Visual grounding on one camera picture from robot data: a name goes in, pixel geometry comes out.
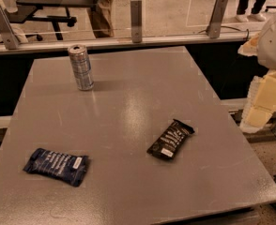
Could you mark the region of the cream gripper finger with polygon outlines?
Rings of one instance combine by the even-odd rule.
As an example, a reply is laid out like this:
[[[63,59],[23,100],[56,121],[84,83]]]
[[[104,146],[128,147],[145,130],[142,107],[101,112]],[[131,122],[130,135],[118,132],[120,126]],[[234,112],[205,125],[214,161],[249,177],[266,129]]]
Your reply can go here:
[[[257,44],[258,44],[259,35],[256,34],[238,49],[238,54],[244,56],[257,56]]]
[[[239,127],[245,133],[255,133],[275,112],[276,70],[270,70],[264,77],[253,77]]]

